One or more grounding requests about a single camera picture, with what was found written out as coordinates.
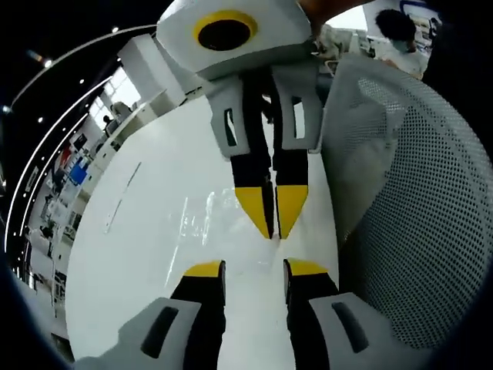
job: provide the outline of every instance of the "white table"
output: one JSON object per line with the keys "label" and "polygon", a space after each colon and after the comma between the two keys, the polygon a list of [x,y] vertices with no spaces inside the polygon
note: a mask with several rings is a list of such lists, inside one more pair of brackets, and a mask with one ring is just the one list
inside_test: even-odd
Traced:
{"label": "white table", "polygon": [[238,204],[201,97],[131,136],[102,175],[72,247],[66,292],[75,358],[98,356],[194,264],[226,261],[226,333],[219,369],[294,368],[283,259],[329,268],[338,281],[330,194],[320,155],[287,240],[266,240]]}

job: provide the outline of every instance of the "black slot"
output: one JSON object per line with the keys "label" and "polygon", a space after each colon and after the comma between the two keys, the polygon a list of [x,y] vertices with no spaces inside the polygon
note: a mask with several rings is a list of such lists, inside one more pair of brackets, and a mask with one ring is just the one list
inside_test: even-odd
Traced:
{"label": "black slot", "polygon": [[357,319],[354,317],[353,312],[341,302],[332,304],[332,308],[336,311],[344,330],[346,331],[351,347],[354,353],[359,353],[368,347],[368,339],[365,335],[363,328]]}
{"label": "black slot", "polygon": [[229,146],[236,146],[236,133],[234,129],[233,110],[224,111],[224,126],[226,127],[226,138]]}
{"label": "black slot", "polygon": [[159,357],[164,339],[177,315],[178,310],[176,308],[166,307],[161,311],[140,347],[143,353],[152,358]]}

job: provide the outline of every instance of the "ceiling light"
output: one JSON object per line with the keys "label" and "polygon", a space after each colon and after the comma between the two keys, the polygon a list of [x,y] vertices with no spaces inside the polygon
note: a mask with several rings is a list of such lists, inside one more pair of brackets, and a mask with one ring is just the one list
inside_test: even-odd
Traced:
{"label": "ceiling light", "polygon": [[[25,175],[27,174],[28,172],[28,169],[29,167],[31,166],[31,163],[32,161],[35,159],[35,156],[36,154],[38,153],[38,151],[41,149],[41,146],[43,145],[43,143],[48,139],[48,136],[50,136],[50,134],[53,132],[53,130],[60,124],[60,122],[74,109],[77,107],[77,105],[79,105],[81,103],[81,101],[83,101],[85,98],[87,98],[89,95],[91,95],[94,91],[96,91],[97,89],[99,89],[101,86],[103,86],[105,83],[107,83],[110,79],[112,78],[112,76],[108,77],[107,79],[104,79],[103,81],[101,81],[100,83],[98,83],[96,86],[94,86],[92,89],[90,89],[88,92],[86,92],[83,96],[81,96],[79,99],[77,99],[77,101],[75,103],[73,103],[57,120],[56,122],[50,127],[50,129],[48,130],[48,132],[43,136],[43,138],[41,139],[41,141],[39,142],[38,146],[34,149],[34,151],[32,152],[31,156],[29,157],[29,160],[27,162],[27,164],[25,165],[24,167],[24,170],[22,170],[22,173],[21,173],[21,176],[19,177],[18,179],[18,182],[17,182],[17,185],[15,186],[15,189],[14,189],[14,194],[12,196],[12,200],[10,202],[10,206],[8,207],[8,214],[7,214],[7,223],[5,225],[5,233],[4,233],[4,243],[3,243],[3,247],[4,247],[4,251],[7,251],[7,243],[8,243],[8,238],[7,238],[7,235],[8,235],[8,228],[10,227],[10,220],[11,220],[11,217],[12,217],[12,211],[14,209],[14,202],[15,202],[15,199],[17,198],[17,193],[21,187],[21,184],[22,184],[22,181],[24,180],[24,177]],[[16,101],[23,93],[24,91],[31,85],[31,82],[17,95],[17,97],[15,98],[14,101]]]}

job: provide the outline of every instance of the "gray mesh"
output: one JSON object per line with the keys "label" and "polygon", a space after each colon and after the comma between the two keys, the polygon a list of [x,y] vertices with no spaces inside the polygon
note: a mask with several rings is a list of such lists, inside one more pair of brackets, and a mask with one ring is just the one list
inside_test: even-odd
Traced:
{"label": "gray mesh", "polygon": [[400,340],[436,348],[489,267],[488,157],[437,93],[370,59],[343,59],[324,123],[337,237],[345,247],[354,232],[360,295]]}

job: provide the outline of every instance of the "ceiling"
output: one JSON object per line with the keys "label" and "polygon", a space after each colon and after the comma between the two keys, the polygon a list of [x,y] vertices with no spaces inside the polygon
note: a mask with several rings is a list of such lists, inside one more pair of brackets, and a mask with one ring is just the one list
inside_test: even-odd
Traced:
{"label": "ceiling", "polygon": [[[85,0],[84,2],[9,2],[8,11],[0,14],[2,67],[0,68],[0,105],[12,106],[22,88],[44,69],[41,62],[28,56],[31,50],[43,58],[56,60],[70,50],[112,32],[157,22],[170,0]],[[110,76],[119,63],[116,53],[143,31],[115,35],[91,45],[47,69],[12,106],[12,112],[0,116],[0,162],[6,179],[6,193],[0,197],[2,219],[7,220],[15,186],[33,150],[55,121],[98,82]],[[27,177],[42,156],[50,157],[65,136],[63,127],[72,127],[98,96],[96,90],[60,123],[43,144]],[[11,224],[18,228],[27,200],[17,197]],[[8,254],[17,260],[18,243],[9,236]]]}

